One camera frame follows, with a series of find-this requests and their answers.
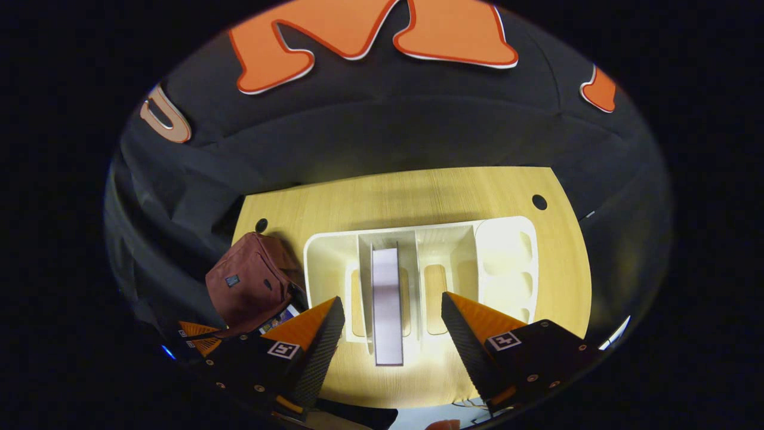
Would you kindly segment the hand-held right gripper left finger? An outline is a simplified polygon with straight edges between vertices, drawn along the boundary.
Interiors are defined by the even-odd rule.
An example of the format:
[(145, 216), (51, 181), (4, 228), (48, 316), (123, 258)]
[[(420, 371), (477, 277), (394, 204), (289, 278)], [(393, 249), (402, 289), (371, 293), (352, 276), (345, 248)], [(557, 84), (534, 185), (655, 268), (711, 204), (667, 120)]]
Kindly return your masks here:
[(344, 323), (335, 296), (264, 334), (225, 337), (207, 355), (207, 384), (258, 414), (306, 414), (316, 404)]

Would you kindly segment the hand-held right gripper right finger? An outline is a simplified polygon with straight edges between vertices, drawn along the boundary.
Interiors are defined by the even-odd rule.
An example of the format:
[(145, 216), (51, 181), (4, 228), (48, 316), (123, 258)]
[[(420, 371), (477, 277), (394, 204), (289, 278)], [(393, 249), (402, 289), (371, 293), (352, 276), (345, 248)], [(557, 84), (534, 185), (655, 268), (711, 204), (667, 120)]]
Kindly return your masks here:
[(441, 317), (491, 414), (540, 402), (603, 359), (552, 320), (527, 324), (454, 292), (442, 294)]

